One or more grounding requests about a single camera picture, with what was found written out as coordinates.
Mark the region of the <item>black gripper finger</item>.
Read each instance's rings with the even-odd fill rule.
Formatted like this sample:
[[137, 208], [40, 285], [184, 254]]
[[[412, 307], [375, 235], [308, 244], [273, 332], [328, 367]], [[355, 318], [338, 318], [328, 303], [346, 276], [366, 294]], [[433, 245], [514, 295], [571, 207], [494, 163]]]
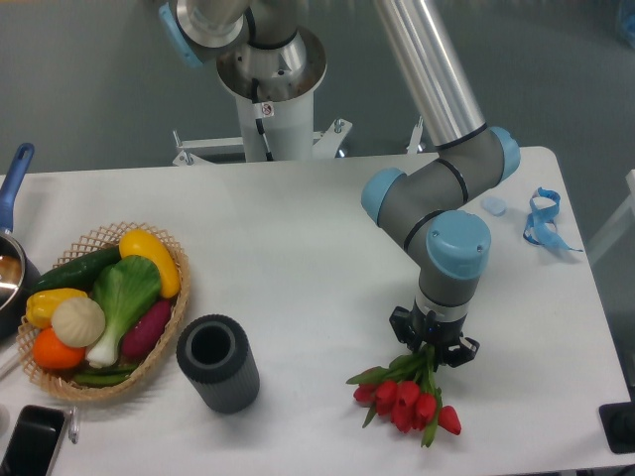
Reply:
[[436, 347], [436, 365], [456, 368], [471, 362], [480, 348], [475, 339], [460, 335], [454, 342]]
[[417, 329], [417, 315], [413, 310], [396, 306], [389, 317], [389, 323], [397, 338], [413, 353], [420, 350], [422, 337]]

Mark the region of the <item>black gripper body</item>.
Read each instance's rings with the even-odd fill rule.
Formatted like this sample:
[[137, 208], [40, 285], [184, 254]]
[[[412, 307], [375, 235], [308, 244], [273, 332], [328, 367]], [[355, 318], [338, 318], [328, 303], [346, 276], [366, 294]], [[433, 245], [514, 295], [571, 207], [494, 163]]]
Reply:
[[433, 310], [424, 313], [416, 305], [411, 310], [411, 325], [414, 336], [409, 343], [410, 350], [419, 350], [424, 343], [449, 347], [458, 342], [464, 318], [446, 322]]

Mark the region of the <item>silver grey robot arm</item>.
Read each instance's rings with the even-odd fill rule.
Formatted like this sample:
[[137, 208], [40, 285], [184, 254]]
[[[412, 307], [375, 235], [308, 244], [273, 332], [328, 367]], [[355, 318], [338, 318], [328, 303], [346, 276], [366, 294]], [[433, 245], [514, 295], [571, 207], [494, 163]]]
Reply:
[[[520, 150], [487, 125], [432, 2], [375, 8], [438, 155], [412, 174], [380, 171], [361, 203], [420, 269], [413, 306], [390, 318], [397, 339], [412, 351], [430, 346], [436, 364], [457, 367], [479, 348], [462, 327], [491, 244], [487, 225], [464, 208], [518, 169]], [[295, 2], [165, 1], [159, 18], [183, 62], [215, 63], [236, 101], [247, 161], [317, 156], [313, 95], [326, 60]]]

